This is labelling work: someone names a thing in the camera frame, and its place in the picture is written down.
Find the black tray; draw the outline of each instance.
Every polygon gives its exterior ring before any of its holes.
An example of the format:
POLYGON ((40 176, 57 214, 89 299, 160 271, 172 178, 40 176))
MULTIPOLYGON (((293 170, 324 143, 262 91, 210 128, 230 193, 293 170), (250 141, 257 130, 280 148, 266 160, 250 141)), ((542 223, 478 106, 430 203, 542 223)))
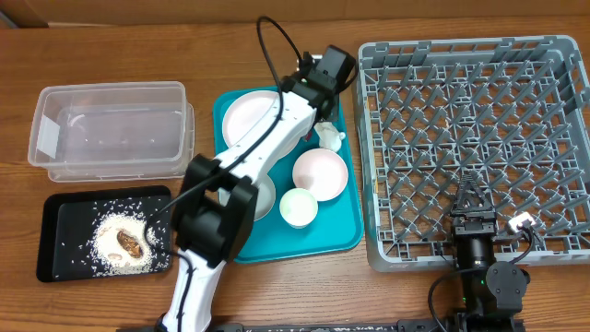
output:
MULTIPOLYGON (((90 264, 88 255, 91 246, 87 245, 87 241, 92 239, 100 225, 99 222, 92 222, 100 217, 99 213, 123 213, 129 205, 135 203, 137 206, 141 202, 134 212, 143 212, 148 217, 170 199, 170 190, 163 185, 50 196, 43 207, 37 279, 54 282, 96 278, 96 272, 104 272, 105 267, 90 264)), ((166 211, 159 218, 158 227, 154 227, 156 237, 167 249, 171 248, 170 219, 170 211, 166 211)), ((158 255, 152 259, 148 273, 165 271, 170 266, 168 255, 158 255)))

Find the dish rack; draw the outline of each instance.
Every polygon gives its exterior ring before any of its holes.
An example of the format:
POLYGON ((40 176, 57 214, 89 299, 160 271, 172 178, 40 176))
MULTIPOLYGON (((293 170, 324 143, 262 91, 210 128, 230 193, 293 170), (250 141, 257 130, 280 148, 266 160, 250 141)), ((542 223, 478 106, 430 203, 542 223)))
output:
POLYGON ((464 170, 498 213, 496 257, 540 242, 523 264, 590 261, 590 85, 567 36, 369 42, 359 49, 355 120, 367 252, 378 271, 451 260, 448 212, 464 170))

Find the white connector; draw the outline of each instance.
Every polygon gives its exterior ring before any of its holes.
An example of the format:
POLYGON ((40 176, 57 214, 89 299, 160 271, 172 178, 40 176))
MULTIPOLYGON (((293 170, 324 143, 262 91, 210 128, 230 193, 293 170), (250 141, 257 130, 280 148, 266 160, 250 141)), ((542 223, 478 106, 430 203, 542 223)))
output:
POLYGON ((526 223, 530 224, 531 227, 537 225, 533 216, 528 212, 521 213, 508 221, 508 225, 514 233, 518 233, 523 227, 527 227, 526 223))

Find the white container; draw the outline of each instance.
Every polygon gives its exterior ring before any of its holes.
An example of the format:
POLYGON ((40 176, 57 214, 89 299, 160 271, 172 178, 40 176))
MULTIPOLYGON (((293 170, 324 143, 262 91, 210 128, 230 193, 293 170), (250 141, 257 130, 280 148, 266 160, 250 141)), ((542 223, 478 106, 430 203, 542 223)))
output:
POLYGON ((179 82, 49 87, 30 130, 29 163, 56 182, 182 177, 195 147, 179 82))

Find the white powder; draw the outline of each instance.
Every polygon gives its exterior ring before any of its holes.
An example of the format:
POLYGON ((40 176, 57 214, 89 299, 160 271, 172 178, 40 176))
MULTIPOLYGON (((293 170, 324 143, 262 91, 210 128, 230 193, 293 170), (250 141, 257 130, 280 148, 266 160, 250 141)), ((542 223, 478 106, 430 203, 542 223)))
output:
MULTIPOLYGON (((95 276, 150 272, 152 259, 156 258, 156 253, 153 253, 144 239, 146 222, 142 218, 143 214, 138 217, 140 219, 115 213, 103 216, 100 226, 94 231, 90 255, 94 264, 101 264, 105 267, 105 272, 96 272, 95 276), (133 258, 123 249, 117 240, 119 231, 123 231, 139 243, 142 251, 141 257, 133 258)), ((151 243, 159 243, 151 228, 147 230, 147 237, 151 243)))

